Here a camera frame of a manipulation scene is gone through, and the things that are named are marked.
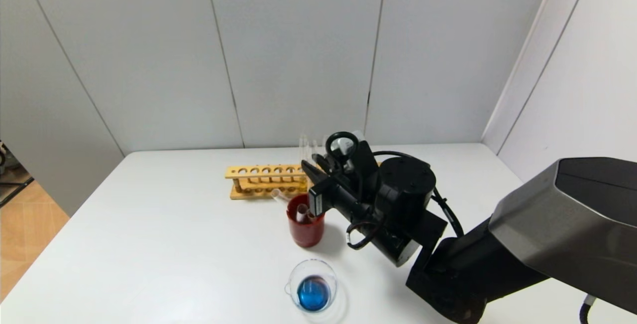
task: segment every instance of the wall panel seam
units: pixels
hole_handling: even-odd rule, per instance
[[[365,108],[365,122],[363,123],[362,133],[365,135],[367,131],[367,120],[369,117],[369,99],[371,99],[371,84],[374,81],[374,66],[376,65],[376,49],[378,49],[378,36],[380,35],[380,19],[383,15],[383,3],[385,0],[380,0],[380,8],[378,9],[378,24],[376,25],[376,39],[374,41],[374,53],[371,58],[371,74],[369,75],[369,90],[367,92],[367,106]]]
[[[64,54],[64,57],[66,58],[66,61],[68,61],[69,65],[71,66],[71,70],[73,70],[73,74],[75,74],[75,77],[78,79],[78,82],[80,82],[80,86],[82,86],[82,90],[84,90],[84,93],[86,94],[87,98],[89,98],[89,101],[91,102],[91,104],[93,105],[93,108],[95,109],[95,111],[97,112],[98,116],[100,117],[100,120],[104,124],[104,127],[106,128],[108,134],[113,139],[113,142],[117,146],[117,149],[120,151],[121,155],[123,157],[125,157],[123,151],[121,150],[121,147],[120,147],[119,143],[117,142],[116,138],[113,136],[113,133],[111,132],[111,129],[109,129],[107,123],[105,122],[104,117],[102,116],[102,113],[100,113],[100,109],[98,109],[98,106],[93,101],[93,98],[91,97],[91,94],[89,94],[89,91],[87,91],[86,86],[84,86],[84,82],[82,81],[82,78],[80,78],[80,74],[78,74],[77,70],[75,70],[75,66],[73,66],[73,62],[71,62],[71,58],[67,54],[66,49],[64,49],[64,46],[62,45],[62,41],[57,36],[57,33],[55,33],[55,29],[53,28],[53,25],[51,24],[48,16],[46,15],[46,12],[44,11],[44,8],[42,7],[42,4],[40,3],[39,0],[36,0],[36,3],[38,4],[38,8],[40,9],[40,11],[42,12],[42,15],[44,16],[44,19],[46,20],[46,24],[48,24],[48,27],[51,30],[51,33],[53,33],[53,36],[55,37],[55,41],[57,41],[57,45],[59,45],[60,49],[62,50],[62,54]]]
[[[535,81],[535,84],[533,84],[533,88],[531,89],[531,92],[529,93],[528,97],[524,101],[524,104],[523,104],[522,108],[520,109],[520,111],[519,111],[519,113],[518,113],[518,115],[516,117],[516,120],[514,121],[514,123],[511,126],[511,128],[509,129],[509,131],[507,133],[507,136],[505,137],[505,140],[500,145],[500,149],[498,149],[498,152],[496,152],[496,155],[500,155],[500,152],[502,151],[502,149],[507,144],[507,140],[509,139],[509,136],[513,132],[514,128],[516,127],[516,124],[517,124],[518,120],[520,119],[522,113],[524,112],[524,109],[526,108],[529,100],[533,96],[533,92],[535,91],[535,88],[537,88],[537,84],[539,84],[540,79],[542,79],[542,75],[544,75],[544,71],[546,70],[546,67],[551,62],[551,58],[553,58],[553,54],[555,53],[555,50],[557,49],[557,46],[560,43],[560,40],[562,40],[562,36],[564,35],[564,31],[566,31],[566,28],[568,27],[568,25],[569,25],[569,23],[571,21],[571,17],[573,16],[573,13],[575,12],[575,9],[577,8],[577,5],[578,5],[579,2],[580,2],[580,0],[575,0],[575,4],[573,5],[573,8],[571,9],[571,13],[569,13],[568,18],[566,19],[566,22],[564,23],[564,27],[562,28],[562,31],[560,32],[559,36],[557,37],[557,41],[555,42],[555,45],[553,45],[553,49],[551,49],[551,53],[548,55],[548,59],[546,59],[546,63],[544,63],[544,66],[542,67],[542,71],[539,73],[539,76],[537,77],[537,80]]]
[[[221,56],[223,57],[223,64],[225,65],[225,74],[228,77],[228,86],[230,86],[230,95],[232,96],[232,104],[234,106],[234,114],[237,118],[237,126],[239,127],[239,135],[241,136],[241,145],[245,149],[245,141],[243,140],[243,131],[241,131],[241,122],[239,121],[239,109],[237,108],[237,101],[234,98],[234,90],[232,89],[232,80],[230,79],[230,70],[228,69],[228,61],[225,58],[225,50],[223,49],[223,40],[221,39],[221,29],[219,28],[219,21],[216,19],[216,9],[214,8],[214,0],[210,0],[212,6],[212,16],[214,17],[214,25],[216,26],[216,35],[219,37],[219,46],[221,47]]]

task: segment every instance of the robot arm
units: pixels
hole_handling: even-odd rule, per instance
[[[562,159],[500,201],[466,235],[437,193],[429,165],[398,152],[371,152],[362,136],[335,133],[322,170],[303,161],[315,184],[315,215],[335,208],[397,267],[421,245],[407,287],[458,324],[475,324],[488,302],[554,277],[637,314],[637,163]],[[378,166],[374,156],[395,155]],[[446,221],[458,237],[436,247]]]

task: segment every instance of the white label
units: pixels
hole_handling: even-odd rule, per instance
[[[323,195],[314,197],[314,209],[317,216],[323,213]]]

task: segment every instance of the blue liquid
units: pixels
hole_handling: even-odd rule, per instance
[[[296,293],[301,307],[307,311],[320,311],[329,301],[329,286],[319,276],[309,276],[301,281]]]

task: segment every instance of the glass beaker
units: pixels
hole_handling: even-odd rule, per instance
[[[319,313],[327,310],[336,298],[337,281],[332,267],[318,259],[305,260],[296,265],[285,285],[301,311]]]

